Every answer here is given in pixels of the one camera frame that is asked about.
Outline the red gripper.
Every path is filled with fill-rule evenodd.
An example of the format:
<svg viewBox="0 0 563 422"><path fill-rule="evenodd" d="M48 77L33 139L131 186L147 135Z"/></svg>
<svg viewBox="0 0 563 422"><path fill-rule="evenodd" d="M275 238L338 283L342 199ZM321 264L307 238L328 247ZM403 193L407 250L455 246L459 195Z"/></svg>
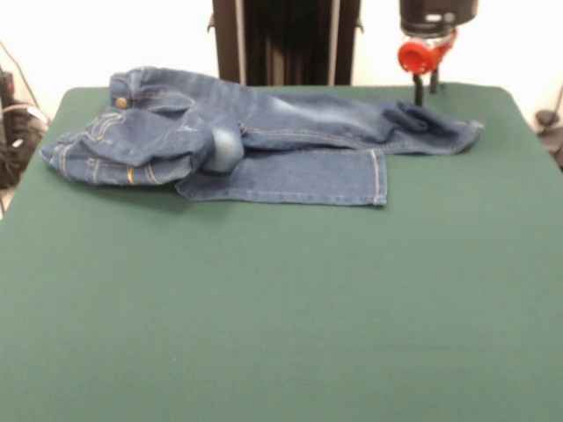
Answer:
<svg viewBox="0 0 563 422"><path fill-rule="evenodd" d="M413 102L423 106L424 83L421 75L429 72L429 93L436 94L440 86L439 66L444 56L452 49L457 38L457 29L441 37L423 38L407 35L398 49L398 62L407 73L413 74Z"/></svg>

